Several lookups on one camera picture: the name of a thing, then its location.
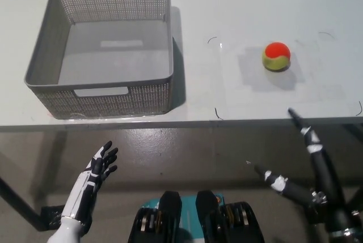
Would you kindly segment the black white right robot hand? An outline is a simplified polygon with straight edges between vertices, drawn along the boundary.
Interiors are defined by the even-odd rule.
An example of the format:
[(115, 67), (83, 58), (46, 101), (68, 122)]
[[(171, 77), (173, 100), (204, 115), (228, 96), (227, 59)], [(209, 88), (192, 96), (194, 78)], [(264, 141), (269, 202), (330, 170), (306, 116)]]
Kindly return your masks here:
[(335, 167), (315, 130), (298, 113), (288, 113), (309, 153), (315, 176), (315, 189), (309, 190), (295, 184), (281, 174), (273, 173), (261, 165), (254, 165), (255, 172), (277, 194), (300, 205), (309, 224), (324, 224), (331, 239), (361, 237), (361, 207), (357, 199), (347, 202)]

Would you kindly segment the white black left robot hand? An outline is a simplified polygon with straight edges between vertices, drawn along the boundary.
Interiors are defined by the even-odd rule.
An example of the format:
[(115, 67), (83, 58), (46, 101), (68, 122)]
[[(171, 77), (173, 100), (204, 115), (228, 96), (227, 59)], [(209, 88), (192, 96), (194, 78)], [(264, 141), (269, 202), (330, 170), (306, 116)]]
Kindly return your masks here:
[(94, 210), (96, 197), (103, 182), (116, 171), (118, 148), (111, 148), (112, 141), (103, 145), (88, 162), (70, 192), (62, 212), (63, 217), (88, 225)]

